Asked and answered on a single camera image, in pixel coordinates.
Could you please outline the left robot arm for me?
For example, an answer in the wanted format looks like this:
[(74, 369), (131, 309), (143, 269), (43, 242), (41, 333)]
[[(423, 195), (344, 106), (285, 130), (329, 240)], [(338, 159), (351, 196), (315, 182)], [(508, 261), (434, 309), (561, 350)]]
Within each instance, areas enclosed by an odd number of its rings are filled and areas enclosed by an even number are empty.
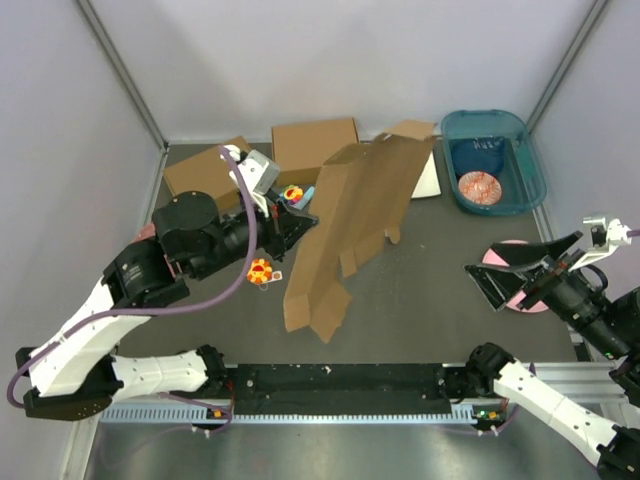
[(152, 215), (154, 231), (129, 244), (103, 271), (85, 304), (40, 347), (22, 347), (8, 402), (30, 418), (78, 421), (134, 397), (171, 393), (214, 398), (228, 387), (221, 354), (210, 345), (173, 356), (115, 355), (120, 340), (154, 317), (176, 314), (187, 279), (203, 280), (238, 260), (249, 268), (258, 249), (279, 261), (317, 224), (275, 192), (267, 209), (233, 215), (214, 199), (182, 193)]

